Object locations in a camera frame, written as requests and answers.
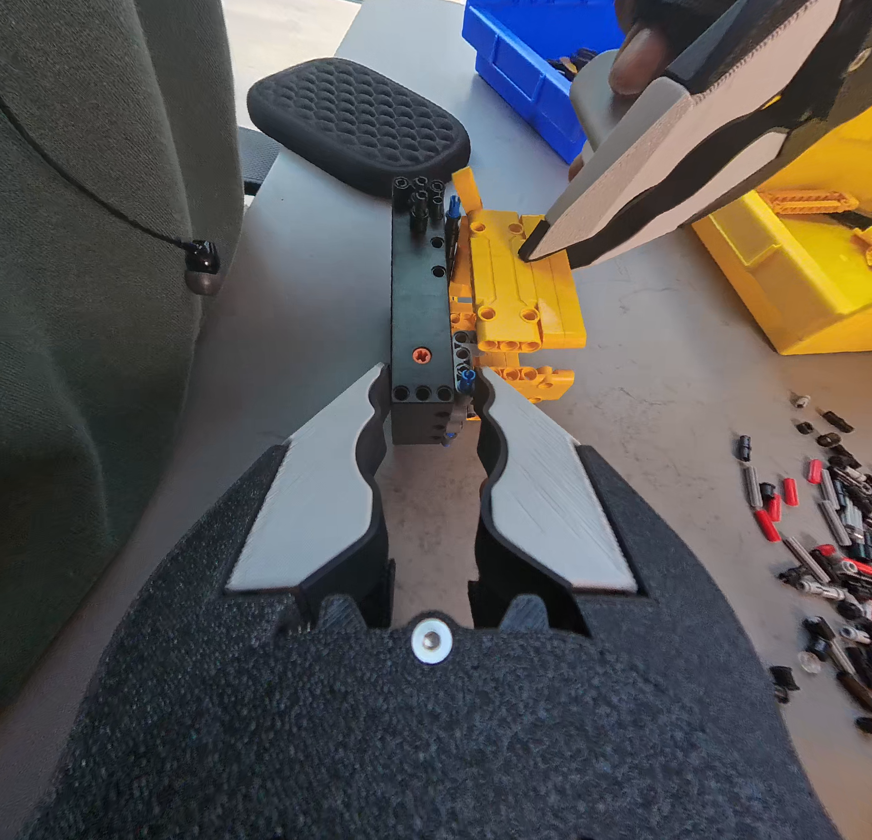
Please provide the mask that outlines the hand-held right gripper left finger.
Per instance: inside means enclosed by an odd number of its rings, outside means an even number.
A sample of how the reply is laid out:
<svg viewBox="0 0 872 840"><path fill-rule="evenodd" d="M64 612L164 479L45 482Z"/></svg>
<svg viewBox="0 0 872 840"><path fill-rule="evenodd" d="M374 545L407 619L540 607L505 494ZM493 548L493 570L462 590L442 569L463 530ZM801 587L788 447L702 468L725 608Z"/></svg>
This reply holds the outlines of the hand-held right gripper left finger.
<svg viewBox="0 0 872 840"><path fill-rule="evenodd" d="M229 593L308 591L362 560L384 515L387 365L377 363L290 435L226 584Z"/></svg>

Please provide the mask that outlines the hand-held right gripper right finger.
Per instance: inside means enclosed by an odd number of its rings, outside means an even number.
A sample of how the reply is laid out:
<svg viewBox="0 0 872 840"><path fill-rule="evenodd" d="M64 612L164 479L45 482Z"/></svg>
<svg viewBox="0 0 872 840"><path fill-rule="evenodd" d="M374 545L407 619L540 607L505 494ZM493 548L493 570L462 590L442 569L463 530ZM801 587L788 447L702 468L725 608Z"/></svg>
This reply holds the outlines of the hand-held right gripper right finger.
<svg viewBox="0 0 872 840"><path fill-rule="evenodd" d="M637 593L576 438L492 368L479 370L475 393L490 533L567 591Z"/></svg>

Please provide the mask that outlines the person's left hand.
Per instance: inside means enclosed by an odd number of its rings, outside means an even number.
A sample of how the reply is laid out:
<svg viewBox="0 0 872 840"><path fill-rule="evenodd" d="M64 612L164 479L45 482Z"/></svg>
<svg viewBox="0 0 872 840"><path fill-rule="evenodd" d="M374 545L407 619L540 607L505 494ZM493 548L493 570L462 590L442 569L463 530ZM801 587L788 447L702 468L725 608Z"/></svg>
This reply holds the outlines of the person's left hand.
<svg viewBox="0 0 872 840"><path fill-rule="evenodd" d="M674 52L663 25L635 16L636 0L614 0L616 19L624 42L609 72L609 87L624 98L638 96L664 73Z"/></svg>

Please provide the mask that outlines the yellow plastic storage bin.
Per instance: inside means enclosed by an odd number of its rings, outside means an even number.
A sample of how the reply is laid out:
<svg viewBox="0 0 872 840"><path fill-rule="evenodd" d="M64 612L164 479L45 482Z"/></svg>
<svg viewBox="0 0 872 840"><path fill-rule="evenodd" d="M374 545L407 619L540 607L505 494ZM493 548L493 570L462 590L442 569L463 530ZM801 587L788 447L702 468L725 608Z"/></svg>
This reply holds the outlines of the yellow plastic storage bin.
<svg viewBox="0 0 872 840"><path fill-rule="evenodd" d="M692 226L778 353L869 351L871 269L863 245L835 218L774 214L759 189L842 191L871 215L871 111Z"/></svg>

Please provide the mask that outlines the grey mesh chair seat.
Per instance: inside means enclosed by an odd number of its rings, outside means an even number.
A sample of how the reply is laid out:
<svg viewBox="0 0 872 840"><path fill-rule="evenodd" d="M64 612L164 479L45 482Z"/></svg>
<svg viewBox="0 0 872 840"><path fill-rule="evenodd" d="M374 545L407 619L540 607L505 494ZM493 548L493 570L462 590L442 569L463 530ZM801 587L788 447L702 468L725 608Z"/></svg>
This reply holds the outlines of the grey mesh chair seat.
<svg viewBox="0 0 872 840"><path fill-rule="evenodd" d="M245 195L255 196L282 147L261 131L239 126L238 154Z"/></svg>

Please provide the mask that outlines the pile of small lego pins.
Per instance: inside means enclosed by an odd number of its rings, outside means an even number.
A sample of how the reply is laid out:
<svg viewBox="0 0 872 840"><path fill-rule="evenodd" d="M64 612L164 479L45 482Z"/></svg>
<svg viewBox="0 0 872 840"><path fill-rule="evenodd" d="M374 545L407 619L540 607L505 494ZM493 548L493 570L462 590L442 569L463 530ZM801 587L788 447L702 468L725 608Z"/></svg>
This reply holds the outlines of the pile of small lego pins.
<svg viewBox="0 0 872 840"><path fill-rule="evenodd" d="M799 483L781 475L775 481L758 478L753 441L740 434L733 456L740 465L748 507L761 535L781 544L793 566L776 574L780 583L823 601L838 616L802 620L806 644L799 652L802 671L816 675L829 667L834 679L859 708L857 730L871 736L871 475L844 444L855 431L833 410L816 408L819 426L809 418L793 419L793 427L813 440L815 450L805 458L802 475L813 494L827 540L805 543L788 534L786 508L800 506Z"/></svg>

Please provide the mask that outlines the blue plastic storage bin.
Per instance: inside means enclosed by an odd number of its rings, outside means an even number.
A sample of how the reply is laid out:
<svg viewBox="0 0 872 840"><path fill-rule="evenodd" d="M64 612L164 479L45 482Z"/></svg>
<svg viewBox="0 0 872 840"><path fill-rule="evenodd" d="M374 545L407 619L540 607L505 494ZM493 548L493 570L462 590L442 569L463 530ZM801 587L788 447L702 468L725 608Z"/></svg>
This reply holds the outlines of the blue plastic storage bin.
<svg viewBox="0 0 872 840"><path fill-rule="evenodd" d="M476 71L566 162L585 135L570 83L548 63L586 47L598 53L624 41L614 0L466 0L463 38Z"/></svg>

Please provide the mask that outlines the assorted lego parts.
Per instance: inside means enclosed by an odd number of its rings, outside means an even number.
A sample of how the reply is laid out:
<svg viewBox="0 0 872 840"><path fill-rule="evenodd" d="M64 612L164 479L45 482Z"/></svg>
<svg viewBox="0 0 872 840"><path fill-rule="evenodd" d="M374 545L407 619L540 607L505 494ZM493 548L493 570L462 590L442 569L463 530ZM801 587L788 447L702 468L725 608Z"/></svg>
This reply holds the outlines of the assorted lego parts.
<svg viewBox="0 0 872 840"><path fill-rule="evenodd" d="M862 244L867 266L871 265L871 217L861 213L852 194L827 189L768 189L757 191L776 215L823 214L837 219Z"/></svg>
<svg viewBox="0 0 872 840"><path fill-rule="evenodd" d="M548 59L547 63L566 80L572 82L585 65L593 61L599 53L586 47L578 48L569 56Z"/></svg>

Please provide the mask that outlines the partly built yellow lego model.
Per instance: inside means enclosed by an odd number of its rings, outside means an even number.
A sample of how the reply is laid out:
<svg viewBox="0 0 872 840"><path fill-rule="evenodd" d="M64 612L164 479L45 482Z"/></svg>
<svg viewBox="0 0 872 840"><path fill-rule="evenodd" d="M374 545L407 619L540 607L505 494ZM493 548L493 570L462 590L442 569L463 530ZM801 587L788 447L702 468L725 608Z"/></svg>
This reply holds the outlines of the partly built yellow lego model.
<svg viewBox="0 0 872 840"><path fill-rule="evenodd" d="M469 167L444 181L398 177L391 191L391 437L448 447L478 420L490 367L530 403L561 396L571 369L521 357L582 350L587 332L565 252L528 264L543 216L486 209Z"/></svg>

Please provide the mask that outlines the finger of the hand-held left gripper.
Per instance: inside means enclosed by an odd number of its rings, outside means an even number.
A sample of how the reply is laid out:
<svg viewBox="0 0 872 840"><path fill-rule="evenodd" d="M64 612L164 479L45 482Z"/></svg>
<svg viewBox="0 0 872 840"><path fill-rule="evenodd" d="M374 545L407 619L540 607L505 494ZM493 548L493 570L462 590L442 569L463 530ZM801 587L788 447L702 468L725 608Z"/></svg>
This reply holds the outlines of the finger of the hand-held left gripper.
<svg viewBox="0 0 872 840"><path fill-rule="evenodd" d="M768 130L727 159L727 147L708 163L696 152L660 183L634 197L596 234L568 247L572 269L585 268L647 244L694 221L775 160L785 130Z"/></svg>
<svg viewBox="0 0 872 840"><path fill-rule="evenodd" d="M854 118L854 0L615 0L570 97L591 150L519 249L616 257L756 188Z"/></svg>

